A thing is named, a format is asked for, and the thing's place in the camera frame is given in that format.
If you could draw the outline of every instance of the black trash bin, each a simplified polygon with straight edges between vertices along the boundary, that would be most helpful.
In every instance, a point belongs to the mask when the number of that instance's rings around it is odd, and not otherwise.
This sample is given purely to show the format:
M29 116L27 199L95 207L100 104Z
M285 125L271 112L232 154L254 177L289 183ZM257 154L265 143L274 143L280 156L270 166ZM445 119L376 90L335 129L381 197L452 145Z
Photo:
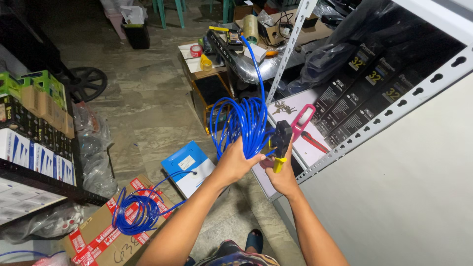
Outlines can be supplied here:
M145 24L124 24L122 28L125 31L126 38L133 49L149 49L149 33Z

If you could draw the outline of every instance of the yellow tool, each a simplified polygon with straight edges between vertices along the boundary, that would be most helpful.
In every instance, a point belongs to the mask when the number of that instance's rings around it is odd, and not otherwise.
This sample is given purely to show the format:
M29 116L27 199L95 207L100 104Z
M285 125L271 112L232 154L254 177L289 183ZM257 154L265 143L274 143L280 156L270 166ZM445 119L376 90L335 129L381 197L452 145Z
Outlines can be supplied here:
M268 144L262 149L261 153L266 154L275 150L272 154L274 156L274 166L272 171L279 173L282 170L282 165L288 160L285 158L288 151L289 143L291 141L292 128L286 120L278 121L274 135L268 141Z
M266 52L267 56L273 56L273 55L278 55L278 54L279 54L279 51L267 51Z
M204 54L201 55L201 69L203 71L211 71L212 70L212 60L207 58Z
M220 27L214 27L214 26L209 26L209 29L219 30L219 31L228 31L227 28L220 28Z

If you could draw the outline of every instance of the sandal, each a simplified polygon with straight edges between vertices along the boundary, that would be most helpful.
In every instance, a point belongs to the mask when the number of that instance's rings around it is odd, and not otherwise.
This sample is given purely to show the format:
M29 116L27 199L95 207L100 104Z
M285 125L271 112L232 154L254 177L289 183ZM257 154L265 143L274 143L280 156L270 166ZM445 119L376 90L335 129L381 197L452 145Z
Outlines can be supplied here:
M192 257L188 257L184 266L193 266L194 264L195 264L195 260Z
M247 250L249 247L256 249L258 254L261 254L263 251L263 234L258 229L253 229L248 233L245 250Z

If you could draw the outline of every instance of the stack of boxes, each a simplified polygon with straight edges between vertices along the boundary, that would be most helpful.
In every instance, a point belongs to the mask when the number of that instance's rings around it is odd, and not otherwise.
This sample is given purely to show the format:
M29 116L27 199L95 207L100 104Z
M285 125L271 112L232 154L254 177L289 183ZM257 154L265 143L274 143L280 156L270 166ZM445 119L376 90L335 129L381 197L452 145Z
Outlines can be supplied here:
M64 198L61 195L0 178L0 224Z
M75 186L72 138L64 86L48 71L0 73L0 158Z
M417 34L394 26L367 37L318 88L311 122L332 149L463 49L443 32L423 26L409 31Z

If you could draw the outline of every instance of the hand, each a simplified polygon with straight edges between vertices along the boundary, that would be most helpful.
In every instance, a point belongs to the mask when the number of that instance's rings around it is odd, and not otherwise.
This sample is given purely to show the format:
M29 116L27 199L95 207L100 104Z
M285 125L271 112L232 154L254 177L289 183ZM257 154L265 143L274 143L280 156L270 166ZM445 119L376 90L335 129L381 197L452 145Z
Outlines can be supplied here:
M284 156L288 160L282 165L281 172L276 174L272 171L272 168L266 168L265 170L272 186L276 189L276 191L286 196L286 198L293 197L300 192L300 188L297 184L291 165L292 137L291 142L289 143L288 151Z
M214 171L207 179L213 179L224 188L240 180L255 164L266 159L264 154L256 154L251 159L246 159L243 154L243 139L240 136L236 142L229 144Z

